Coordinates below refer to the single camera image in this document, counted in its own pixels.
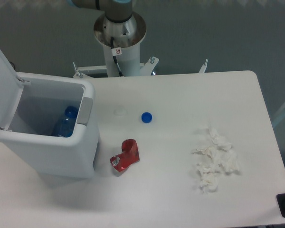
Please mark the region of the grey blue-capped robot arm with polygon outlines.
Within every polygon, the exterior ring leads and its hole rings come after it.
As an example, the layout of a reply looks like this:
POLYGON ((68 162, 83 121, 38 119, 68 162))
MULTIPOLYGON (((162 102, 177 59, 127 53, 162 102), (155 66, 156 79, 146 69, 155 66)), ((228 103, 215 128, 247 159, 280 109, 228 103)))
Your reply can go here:
POLYGON ((129 48, 146 35, 144 19, 133 11, 131 0, 69 0, 72 6, 103 11, 94 24, 96 39, 110 48, 129 48))

